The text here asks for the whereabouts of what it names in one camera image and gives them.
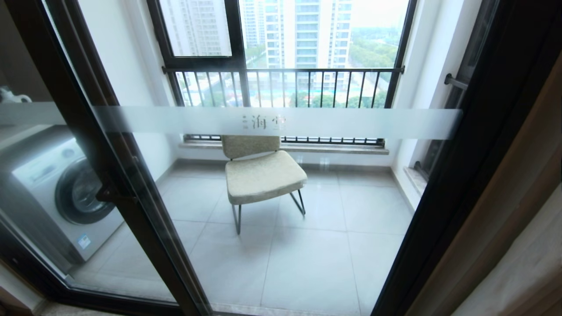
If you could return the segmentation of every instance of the washing machine control panel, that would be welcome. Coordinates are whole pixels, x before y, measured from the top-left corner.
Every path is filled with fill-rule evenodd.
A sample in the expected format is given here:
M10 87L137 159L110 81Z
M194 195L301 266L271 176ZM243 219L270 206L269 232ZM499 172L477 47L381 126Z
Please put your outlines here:
M12 174L28 189L60 175L70 164L83 157L82 150L71 139L20 166Z

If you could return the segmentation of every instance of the chair backrest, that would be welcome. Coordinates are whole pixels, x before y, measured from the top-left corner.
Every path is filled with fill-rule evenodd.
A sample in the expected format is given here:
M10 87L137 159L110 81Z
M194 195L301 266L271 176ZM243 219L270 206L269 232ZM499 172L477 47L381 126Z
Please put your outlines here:
M279 149L279 136L222 135L224 155L230 159Z

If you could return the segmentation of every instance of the kettle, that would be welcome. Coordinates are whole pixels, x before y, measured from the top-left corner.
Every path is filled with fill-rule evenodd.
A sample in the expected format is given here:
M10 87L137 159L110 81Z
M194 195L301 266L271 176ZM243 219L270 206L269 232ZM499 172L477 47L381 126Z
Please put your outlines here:
M26 96L25 94L14 96L13 92L6 85L0 87L0 103L22 103L22 102L31 102L31 98Z

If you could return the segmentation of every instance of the sticker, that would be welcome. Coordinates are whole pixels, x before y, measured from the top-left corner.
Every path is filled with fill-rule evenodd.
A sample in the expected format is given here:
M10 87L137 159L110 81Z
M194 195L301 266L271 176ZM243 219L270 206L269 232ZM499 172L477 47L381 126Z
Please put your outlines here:
M90 238L88 238L88 236L86 236L86 234L83 234L78 239L78 245L80 245L80 247L82 247L82 249L86 249L86 247L88 247L88 245L90 243L92 243L92 242L91 242Z

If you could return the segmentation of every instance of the washing machine door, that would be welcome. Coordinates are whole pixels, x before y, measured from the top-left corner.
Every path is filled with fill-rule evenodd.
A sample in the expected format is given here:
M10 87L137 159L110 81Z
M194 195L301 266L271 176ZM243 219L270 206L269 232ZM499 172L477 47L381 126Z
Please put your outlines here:
M58 212L75 224L92 224L106 217L115 205L96 199L102 183L86 158L76 160L57 182L55 200Z

